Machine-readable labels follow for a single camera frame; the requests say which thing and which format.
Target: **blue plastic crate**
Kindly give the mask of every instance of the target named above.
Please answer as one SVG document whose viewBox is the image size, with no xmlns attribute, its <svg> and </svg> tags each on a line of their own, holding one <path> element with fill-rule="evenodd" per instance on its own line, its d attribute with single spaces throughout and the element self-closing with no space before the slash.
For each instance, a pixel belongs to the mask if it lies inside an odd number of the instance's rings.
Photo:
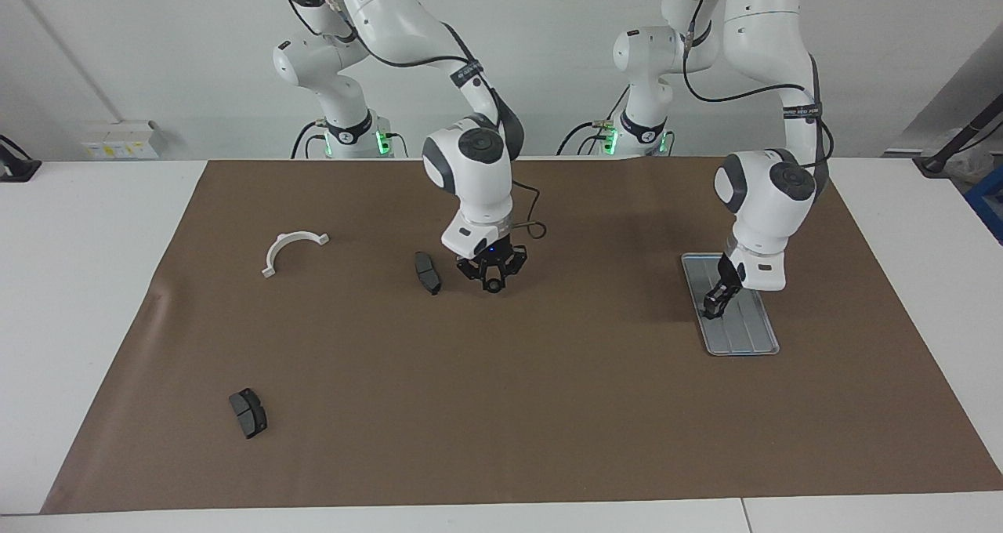
<svg viewBox="0 0 1003 533">
<path fill-rule="evenodd" d="M 1003 243 L 1003 167 L 968 191 L 965 200 L 993 232 L 993 236 Z"/>
</svg>

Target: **white table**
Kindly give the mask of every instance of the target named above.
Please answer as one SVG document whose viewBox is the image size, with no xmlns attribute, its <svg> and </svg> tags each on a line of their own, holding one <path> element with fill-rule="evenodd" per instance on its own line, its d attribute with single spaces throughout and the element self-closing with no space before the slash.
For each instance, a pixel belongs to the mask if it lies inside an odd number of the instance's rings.
<svg viewBox="0 0 1003 533">
<path fill-rule="evenodd" d="M 0 514 L 41 508 L 204 168 L 46 164 L 0 186 Z M 910 162 L 837 161 L 832 179 L 1000 465 L 1003 248 Z M 999 533 L 1003 493 L 0 517 L 5 532 L 134 530 Z"/>
</svg>

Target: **white curved handle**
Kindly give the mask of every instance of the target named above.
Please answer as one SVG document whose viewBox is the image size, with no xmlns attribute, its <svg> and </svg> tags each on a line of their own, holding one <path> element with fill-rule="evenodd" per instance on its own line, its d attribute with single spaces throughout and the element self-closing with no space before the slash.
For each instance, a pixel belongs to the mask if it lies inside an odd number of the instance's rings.
<svg viewBox="0 0 1003 533">
<path fill-rule="evenodd" d="M 282 251 L 290 243 L 295 243 L 297 241 L 312 241 L 317 245 L 326 245 L 331 239 L 325 233 L 324 235 L 317 235 L 308 231 L 300 231 L 296 233 L 289 233 L 280 235 L 272 248 L 268 250 L 268 256 L 265 258 L 265 270 L 261 271 L 265 278 L 272 278 L 275 276 L 275 258 L 279 256 L 279 251 Z"/>
</svg>

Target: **gray panel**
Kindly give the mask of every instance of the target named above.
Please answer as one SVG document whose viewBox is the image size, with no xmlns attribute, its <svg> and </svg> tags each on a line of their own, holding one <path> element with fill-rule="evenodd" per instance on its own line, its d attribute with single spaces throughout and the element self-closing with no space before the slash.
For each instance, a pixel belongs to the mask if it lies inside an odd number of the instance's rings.
<svg viewBox="0 0 1003 533">
<path fill-rule="evenodd" d="M 763 356 L 780 352 L 758 292 L 742 290 L 720 319 L 703 316 L 703 297 L 717 284 L 720 260 L 720 254 L 683 256 L 683 269 L 707 351 L 714 356 Z"/>
</svg>

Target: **green light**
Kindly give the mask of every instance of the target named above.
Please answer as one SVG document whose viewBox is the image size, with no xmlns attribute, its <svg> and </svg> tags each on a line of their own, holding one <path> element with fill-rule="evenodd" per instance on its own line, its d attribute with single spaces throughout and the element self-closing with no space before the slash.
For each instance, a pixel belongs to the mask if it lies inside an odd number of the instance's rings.
<svg viewBox="0 0 1003 533">
<path fill-rule="evenodd" d="M 379 154 L 386 155 L 390 152 L 390 144 L 386 141 L 386 134 L 376 129 L 376 144 L 379 144 Z"/>
<path fill-rule="evenodd" d="M 617 142 L 620 141 L 620 131 L 612 129 L 610 137 L 606 139 L 606 147 L 603 148 L 606 151 L 606 155 L 616 155 L 617 152 Z"/>
</svg>

